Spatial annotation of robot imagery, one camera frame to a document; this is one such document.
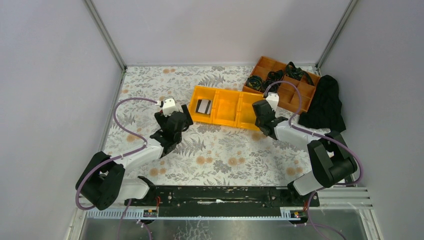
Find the yellow three-compartment bin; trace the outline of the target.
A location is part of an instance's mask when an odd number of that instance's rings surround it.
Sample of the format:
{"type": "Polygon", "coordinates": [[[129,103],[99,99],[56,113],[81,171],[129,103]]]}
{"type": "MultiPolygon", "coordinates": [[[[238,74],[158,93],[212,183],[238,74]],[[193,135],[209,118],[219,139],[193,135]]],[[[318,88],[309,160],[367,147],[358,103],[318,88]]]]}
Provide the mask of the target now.
{"type": "Polygon", "coordinates": [[[261,94],[197,85],[188,109],[195,122],[258,131],[252,104],[263,99],[261,94]],[[195,112],[198,99],[212,100],[210,115],[195,112]]]}

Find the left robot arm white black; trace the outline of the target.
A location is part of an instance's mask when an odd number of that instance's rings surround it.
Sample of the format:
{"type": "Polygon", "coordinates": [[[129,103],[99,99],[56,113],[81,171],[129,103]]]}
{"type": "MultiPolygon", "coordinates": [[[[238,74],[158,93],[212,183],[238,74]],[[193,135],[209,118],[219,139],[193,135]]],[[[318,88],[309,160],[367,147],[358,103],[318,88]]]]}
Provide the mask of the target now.
{"type": "Polygon", "coordinates": [[[124,180],[124,176],[143,164],[171,153],[182,142],[182,133],[193,125],[186,104],[169,116],[165,116],[164,110],[161,110],[154,117],[160,128],[142,147],[115,157],[103,151],[93,155],[75,185],[75,202],[78,208],[90,209],[81,205],[80,196],[100,211],[109,208],[116,201],[137,199],[144,206],[154,202],[155,192],[151,189],[153,184],[150,181],[145,177],[124,180]]]}

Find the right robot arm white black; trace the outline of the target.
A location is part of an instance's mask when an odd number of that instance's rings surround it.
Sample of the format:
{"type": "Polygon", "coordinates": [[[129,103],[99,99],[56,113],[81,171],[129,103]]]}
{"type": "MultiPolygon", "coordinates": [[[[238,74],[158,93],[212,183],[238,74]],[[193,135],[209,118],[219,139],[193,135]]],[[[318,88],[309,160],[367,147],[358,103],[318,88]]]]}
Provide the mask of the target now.
{"type": "Polygon", "coordinates": [[[267,137],[287,142],[308,153],[311,171],[288,184],[287,201],[301,205],[307,194],[330,188],[360,168],[353,152],[341,134],[331,131],[325,135],[300,128],[285,117],[276,117],[269,101],[263,99],[252,104],[255,125],[267,137]]]}

